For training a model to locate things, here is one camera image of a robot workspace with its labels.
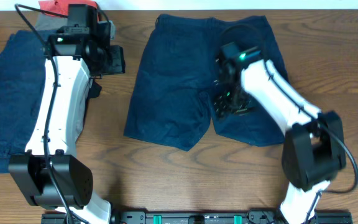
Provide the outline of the navy blue shorts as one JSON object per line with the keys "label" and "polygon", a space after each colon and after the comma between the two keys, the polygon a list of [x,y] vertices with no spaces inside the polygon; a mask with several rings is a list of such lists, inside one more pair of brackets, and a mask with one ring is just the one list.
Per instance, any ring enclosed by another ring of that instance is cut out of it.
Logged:
{"label": "navy blue shorts", "polygon": [[221,91],[216,56],[231,42],[264,49],[287,77],[265,16],[226,22],[161,14],[140,61],[124,135],[188,151],[213,126],[218,135],[253,146],[281,144],[280,128],[256,101],[244,115],[216,117],[213,99]]}

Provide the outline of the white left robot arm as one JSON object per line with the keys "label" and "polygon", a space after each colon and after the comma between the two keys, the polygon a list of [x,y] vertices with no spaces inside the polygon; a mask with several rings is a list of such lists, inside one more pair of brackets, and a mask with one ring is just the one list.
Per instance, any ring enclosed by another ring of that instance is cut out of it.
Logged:
{"label": "white left robot arm", "polygon": [[111,45],[115,28],[98,5],[71,3],[67,23],[42,41],[45,85],[37,121],[9,173],[31,206],[47,210],[43,223],[119,223],[120,214],[93,188],[93,175],[76,156],[86,102],[96,79],[125,71],[123,49]]}

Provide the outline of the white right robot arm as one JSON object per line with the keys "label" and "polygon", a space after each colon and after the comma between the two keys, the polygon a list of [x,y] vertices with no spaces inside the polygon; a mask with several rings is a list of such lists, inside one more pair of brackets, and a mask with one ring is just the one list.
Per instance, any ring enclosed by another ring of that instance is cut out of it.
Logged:
{"label": "white right robot arm", "polygon": [[251,114],[260,105],[284,135],[282,169],[289,186],[273,223],[349,222],[348,215],[316,211],[322,194],[346,167],[338,114],[323,113],[299,95],[258,47],[223,45],[216,62],[218,82],[225,87],[214,99],[216,117]]}

